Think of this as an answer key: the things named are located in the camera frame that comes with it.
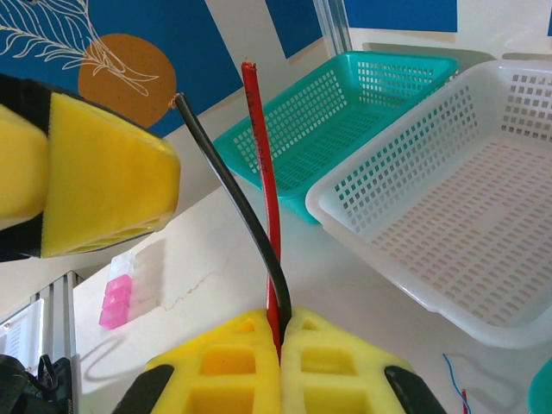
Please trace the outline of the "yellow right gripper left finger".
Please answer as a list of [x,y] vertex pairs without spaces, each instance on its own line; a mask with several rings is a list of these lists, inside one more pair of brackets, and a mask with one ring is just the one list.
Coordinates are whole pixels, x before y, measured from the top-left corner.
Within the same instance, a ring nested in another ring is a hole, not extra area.
[[155,356],[115,413],[281,413],[279,358],[261,309]]

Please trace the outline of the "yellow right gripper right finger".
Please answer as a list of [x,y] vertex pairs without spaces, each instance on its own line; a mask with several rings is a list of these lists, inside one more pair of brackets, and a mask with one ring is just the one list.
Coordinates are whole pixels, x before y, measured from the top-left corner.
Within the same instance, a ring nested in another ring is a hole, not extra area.
[[284,413],[444,413],[403,358],[295,307],[280,362]]

